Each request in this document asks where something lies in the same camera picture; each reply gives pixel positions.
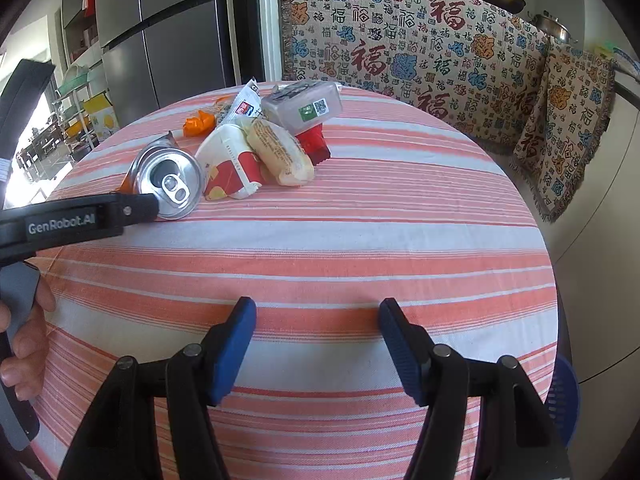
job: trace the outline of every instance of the red wrapper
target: red wrapper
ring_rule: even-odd
[[[296,135],[296,139],[311,159],[314,166],[331,157],[331,152],[326,145],[322,134],[322,124]]]

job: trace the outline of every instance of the orange wrapper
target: orange wrapper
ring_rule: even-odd
[[[185,137],[209,135],[216,127],[216,117],[198,110],[198,117],[189,117],[184,121],[182,132]]]

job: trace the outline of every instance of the fringe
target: fringe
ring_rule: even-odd
[[[282,50],[282,80],[295,81],[296,75],[293,69],[293,54],[291,43],[293,38],[293,25],[291,23],[292,0],[278,0],[280,7],[280,48]]]
[[[604,106],[600,109],[600,114],[598,116],[598,123],[593,129],[591,142],[589,146],[585,150],[582,159],[580,160],[580,164],[575,170],[574,175],[571,177],[569,181],[566,183],[566,191],[562,198],[556,203],[554,208],[550,210],[543,198],[540,196],[538,192],[538,182],[536,181],[534,175],[527,171],[526,168],[520,163],[520,160],[513,155],[511,157],[509,166],[512,170],[516,171],[531,189],[533,194],[533,199],[536,204],[536,208],[540,217],[545,222],[555,222],[558,220],[560,215],[565,212],[566,208],[570,204],[571,200],[574,198],[574,194],[580,188],[580,184],[584,180],[584,171],[587,167],[587,164],[591,162],[593,157],[595,156],[598,148],[600,147],[600,139],[602,138],[602,134],[604,133],[604,125],[611,114],[611,109],[613,106],[615,90],[614,86],[616,83],[616,75],[615,75],[615,66],[612,62],[609,63],[609,82],[607,85],[607,92],[604,99]]]

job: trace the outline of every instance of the food package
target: food package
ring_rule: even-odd
[[[89,120],[100,142],[111,137],[120,129],[113,105],[105,92],[85,101],[84,110],[89,114]]]
[[[207,137],[196,152],[205,173],[204,197],[246,198],[264,184],[260,163],[236,124],[223,124]]]
[[[258,116],[262,111],[258,92],[258,85],[255,79],[252,78],[251,81],[244,85],[244,88],[238,92],[238,95],[236,95],[230,105],[228,105],[228,98],[223,98],[216,102],[215,107],[218,108],[218,113],[216,114],[218,124],[222,126],[222,124],[235,123],[236,117],[238,116]]]
[[[239,121],[246,140],[281,186],[302,186],[314,167],[298,140],[283,127],[261,118]]]
[[[296,136],[340,115],[342,102],[334,83],[308,79],[267,95],[262,113]]]
[[[216,116],[198,110],[197,117],[189,117],[184,121],[182,132],[185,137],[209,135],[216,127]]]
[[[322,134],[322,124],[317,124],[306,132],[297,134],[296,139],[314,166],[317,166],[323,160],[331,158],[331,152]]]

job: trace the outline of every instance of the bread roll in wrapper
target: bread roll in wrapper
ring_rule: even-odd
[[[314,167],[298,140],[283,127],[261,118],[237,118],[246,140],[281,186],[302,186]]]

